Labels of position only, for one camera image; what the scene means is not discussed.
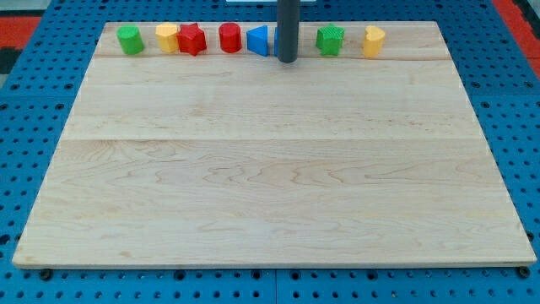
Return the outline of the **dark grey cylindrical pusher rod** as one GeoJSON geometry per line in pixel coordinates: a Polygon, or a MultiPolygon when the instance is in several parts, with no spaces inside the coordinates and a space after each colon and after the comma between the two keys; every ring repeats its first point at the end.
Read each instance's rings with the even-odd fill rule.
{"type": "Polygon", "coordinates": [[[278,60],[292,63],[298,57],[300,0],[277,1],[278,60]]]}

